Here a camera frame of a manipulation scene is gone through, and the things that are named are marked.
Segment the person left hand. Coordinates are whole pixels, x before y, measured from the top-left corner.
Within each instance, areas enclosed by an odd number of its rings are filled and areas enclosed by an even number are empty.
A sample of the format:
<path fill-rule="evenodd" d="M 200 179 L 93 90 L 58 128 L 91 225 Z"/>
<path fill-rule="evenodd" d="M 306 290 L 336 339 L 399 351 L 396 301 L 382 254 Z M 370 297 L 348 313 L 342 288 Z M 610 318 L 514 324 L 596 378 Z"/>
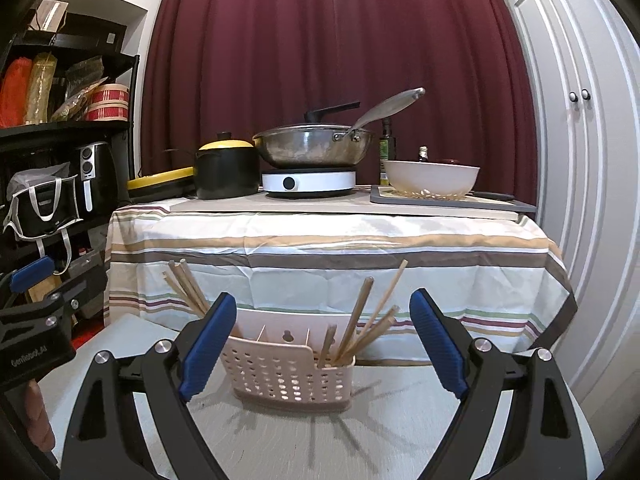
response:
<path fill-rule="evenodd" d="M 31 380 L 25 389 L 25 426 L 32 444 L 43 453 L 54 449 L 55 436 L 52 431 L 46 406 L 39 385 Z"/>

